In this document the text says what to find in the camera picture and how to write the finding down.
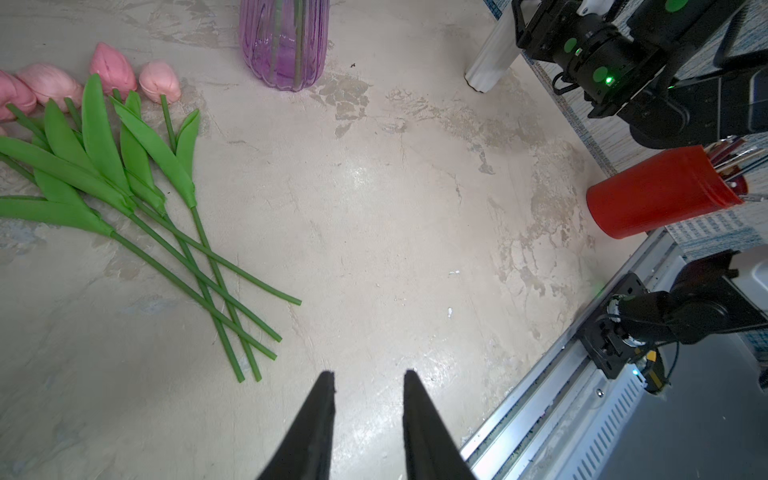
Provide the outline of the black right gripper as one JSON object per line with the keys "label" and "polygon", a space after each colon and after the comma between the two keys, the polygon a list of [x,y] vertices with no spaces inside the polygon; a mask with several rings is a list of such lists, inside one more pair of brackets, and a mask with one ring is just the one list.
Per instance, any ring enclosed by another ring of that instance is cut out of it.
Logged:
{"label": "black right gripper", "polygon": [[584,17],[600,24],[606,15],[605,1],[512,1],[516,45],[531,59],[556,63],[564,75],[577,74],[577,60],[586,62],[587,33]]}

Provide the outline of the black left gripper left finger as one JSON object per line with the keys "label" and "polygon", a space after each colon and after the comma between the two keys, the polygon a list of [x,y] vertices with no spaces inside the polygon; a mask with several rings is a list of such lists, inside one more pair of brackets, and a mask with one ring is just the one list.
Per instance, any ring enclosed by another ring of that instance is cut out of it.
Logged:
{"label": "black left gripper left finger", "polygon": [[323,371],[258,479],[329,479],[335,421],[335,378]]}

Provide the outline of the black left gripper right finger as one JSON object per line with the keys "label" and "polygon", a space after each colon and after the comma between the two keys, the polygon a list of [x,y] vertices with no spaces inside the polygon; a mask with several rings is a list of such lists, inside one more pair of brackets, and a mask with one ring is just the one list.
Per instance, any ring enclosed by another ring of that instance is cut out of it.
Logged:
{"label": "black left gripper right finger", "polygon": [[404,376],[403,436],[408,479],[474,479],[423,383]]}

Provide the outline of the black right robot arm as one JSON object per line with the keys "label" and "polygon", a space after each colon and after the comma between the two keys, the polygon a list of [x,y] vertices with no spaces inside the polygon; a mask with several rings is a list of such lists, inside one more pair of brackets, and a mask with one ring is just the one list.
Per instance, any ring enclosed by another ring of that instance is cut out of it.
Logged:
{"label": "black right robot arm", "polygon": [[[615,239],[742,205],[746,175],[767,162],[743,149],[767,128],[767,54],[733,55],[745,1],[644,1],[615,24],[620,1],[514,1],[513,42],[559,67],[556,94],[580,89],[591,116],[620,117],[647,160],[592,187],[589,212]],[[672,367],[659,351],[767,325],[767,248],[719,248],[688,263],[670,288],[629,277],[581,327],[590,358],[609,378],[636,366],[661,392]]]}

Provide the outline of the white ribbed vase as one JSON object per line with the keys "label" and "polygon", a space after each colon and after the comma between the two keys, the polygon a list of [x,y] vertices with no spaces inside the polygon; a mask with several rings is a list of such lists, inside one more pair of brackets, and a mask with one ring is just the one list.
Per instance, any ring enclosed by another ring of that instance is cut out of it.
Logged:
{"label": "white ribbed vase", "polygon": [[515,13],[509,4],[466,71],[467,84],[476,92],[489,92],[520,53],[516,45]]}

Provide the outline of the purple glass vase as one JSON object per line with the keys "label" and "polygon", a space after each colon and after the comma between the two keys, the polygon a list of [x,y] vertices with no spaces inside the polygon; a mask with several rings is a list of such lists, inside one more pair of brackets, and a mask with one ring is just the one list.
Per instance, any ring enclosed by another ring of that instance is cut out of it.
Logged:
{"label": "purple glass vase", "polygon": [[299,92],[322,76],[328,0],[243,0],[239,44],[246,65],[267,86]]}

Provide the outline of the red cup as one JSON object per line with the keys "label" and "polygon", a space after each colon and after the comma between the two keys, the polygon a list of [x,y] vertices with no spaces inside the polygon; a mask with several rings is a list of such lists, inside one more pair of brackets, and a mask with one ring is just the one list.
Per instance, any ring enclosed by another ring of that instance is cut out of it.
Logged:
{"label": "red cup", "polygon": [[701,146],[662,151],[591,186],[586,202],[598,227],[614,239],[744,203]]}

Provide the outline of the pencils in red cup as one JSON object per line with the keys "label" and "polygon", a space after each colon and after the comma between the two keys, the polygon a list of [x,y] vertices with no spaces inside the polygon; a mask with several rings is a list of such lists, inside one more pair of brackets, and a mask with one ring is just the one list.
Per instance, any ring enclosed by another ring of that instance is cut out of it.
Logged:
{"label": "pencils in red cup", "polygon": [[725,185],[745,202],[766,202],[767,188],[748,176],[767,169],[767,148],[748,146],[743,137],[729,136],[704,147],[711,166]]}

